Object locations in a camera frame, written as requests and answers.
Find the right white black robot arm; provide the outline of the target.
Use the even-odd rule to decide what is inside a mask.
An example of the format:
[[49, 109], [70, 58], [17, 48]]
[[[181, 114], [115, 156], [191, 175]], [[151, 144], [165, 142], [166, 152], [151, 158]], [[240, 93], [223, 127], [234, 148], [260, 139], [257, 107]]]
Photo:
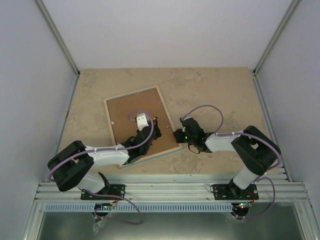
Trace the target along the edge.
[[173, 132], [178, 144], [194, 146], [200, 153], [235, 152], [244, 167], [227, 185], [214, 187], [219, 195], [240, 200], [259, 177], [271, 170], [281, 158], [280, 148], [258, 128], [249, 125], [232, 133], [205, 132], [194, 118], [182, 120], [182, 128]]

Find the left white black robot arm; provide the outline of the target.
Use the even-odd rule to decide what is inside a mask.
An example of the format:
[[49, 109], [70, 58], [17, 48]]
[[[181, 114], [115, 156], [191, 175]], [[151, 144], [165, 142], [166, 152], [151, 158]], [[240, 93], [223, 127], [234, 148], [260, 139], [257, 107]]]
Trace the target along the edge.
[[103, 173], [90, 173], [90, 170], [108, 165], [130, 165], [146, 156], [153, 141], [162, 136], [158, 118], [148, 120], [144, 114], [136, 117], [136, 136], [111, 147], [85, 146], [76, 140], [47, 163], [50, 177], [58, 189], [66, 192], [79, 188], [92, 193], [97, 199], [108, 197], [111, 185]]

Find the blue wooden picture frame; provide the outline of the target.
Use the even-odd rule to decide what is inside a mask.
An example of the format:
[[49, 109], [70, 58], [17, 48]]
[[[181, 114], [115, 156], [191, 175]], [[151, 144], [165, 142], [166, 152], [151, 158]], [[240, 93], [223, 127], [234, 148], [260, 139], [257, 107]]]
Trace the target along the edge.
[[139, 111], [148, 113], [152, 118], [157, 117], [161, 137], [153, 141], [148, 154], [134, 162], [134, 165], [183, 149], [182, 144], [176, 143], [174, 138], [173, 132], [176, 128], [158, 85], [108, 97], [103, 102], [114, 145], [137, 135], [137, 124], [130, 120], [134, 119]]

